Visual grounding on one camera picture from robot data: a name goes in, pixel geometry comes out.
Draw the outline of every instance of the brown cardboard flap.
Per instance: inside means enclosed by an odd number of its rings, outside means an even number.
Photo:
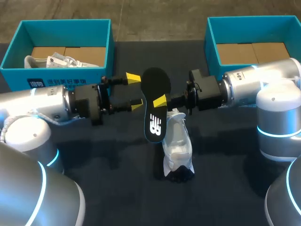
[[[75,60],[79,60],[84,63],[103,67],[105,61],[105,52],[105,47],[66,47],[64,55],[67,57],[72,57]]]
[[[252,45],[258,63],[267,63],[290,57],[282,42],[253,43]]]
[[[64,55],[66,47],[34,47],[32,50],[33,58],[46,59],[55,52]]]
[[[223,65],[257,64],[252,44],[217,44]]]

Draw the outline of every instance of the white shoe upper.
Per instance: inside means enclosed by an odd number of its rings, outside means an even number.
[[[184,123],[185,116],[185,113],[180,113],[176,108],[167,112],[166,135],[162,141],[165,154],[163,162],[165,176],[180,166],[185,166],[194,173],[192,146]]]
[[[54,53],[52,56],[48,56],[47,59],[33,58],[27,56],[24,59],[24,68],[62,68],[62,67],[98,67],[97,65],[83,63],[79,60],[75,60],[69,56],[63,56],[58,53]]]

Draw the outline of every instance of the concrete floor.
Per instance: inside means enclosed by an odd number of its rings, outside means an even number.
[[[301,0],[0,0],[0,43],[21,20],[109,18],[114,39],[199,40],[208,16],[296,15]]]

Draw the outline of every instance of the blue cardboard box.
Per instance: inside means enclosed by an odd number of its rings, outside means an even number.
[[[222,64],[217,44],[283,42],[290,57],[301,61],[301,23],[296,16],[209,17],[205,55],[209,74],[218,80],[227,71],[254,64]]]
[[[103,67],[26,68],[34,47],[105,47]],[[12,91],[32,87],[99,83],[113,74],[114,39],[109,19],[21,21],[3,58],[0,71]]]

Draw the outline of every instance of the black insole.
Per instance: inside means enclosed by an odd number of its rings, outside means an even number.
[[[170,94],[168,75],[160,68],[147,69],[141,78],[141,91],[146,99],[144,134],[152,143],[161,142],[166,133],[167,106],[154,107],[153,101]]]

